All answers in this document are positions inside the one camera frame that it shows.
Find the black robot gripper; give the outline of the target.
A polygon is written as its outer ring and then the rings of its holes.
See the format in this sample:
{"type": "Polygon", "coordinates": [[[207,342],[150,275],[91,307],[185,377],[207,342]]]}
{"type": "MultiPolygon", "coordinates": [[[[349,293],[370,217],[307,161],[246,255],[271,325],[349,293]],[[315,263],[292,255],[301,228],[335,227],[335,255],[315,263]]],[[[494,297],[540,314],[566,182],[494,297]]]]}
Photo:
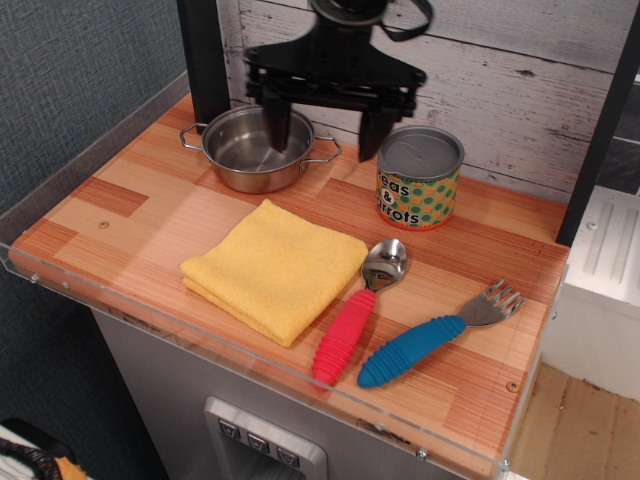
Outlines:
{"type": "Polygon", "coordinates": [[[291,103],[363,112],[360,162],[374,157],[398,119],[413,115],[426,73],[375,48],[371,33],[317,18],[295,40],[245,51],[246,93],[263,103],[273,149],[287,148],[291,103]]]}

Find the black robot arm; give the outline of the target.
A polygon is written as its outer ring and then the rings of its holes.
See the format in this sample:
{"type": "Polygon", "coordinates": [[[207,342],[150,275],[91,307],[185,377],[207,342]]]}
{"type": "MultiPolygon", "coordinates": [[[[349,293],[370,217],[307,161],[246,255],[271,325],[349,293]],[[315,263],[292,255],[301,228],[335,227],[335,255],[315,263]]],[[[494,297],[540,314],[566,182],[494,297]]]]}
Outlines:
{"type": "Polygon", "coordinates": [[[384,1],[314,1],[316,20],[304,36],[247,49],[246,93],[262,108],[270,146],[286,149],[295,104],[359,111],[359,158],[371,159],[394,125],[413,115],[426,81],[423,70],[375,48],[372,30],[381,26],[394,42],[423,34],[433,8],[415,5],[424,23],[393,32],[384,25],[384,1]]]}

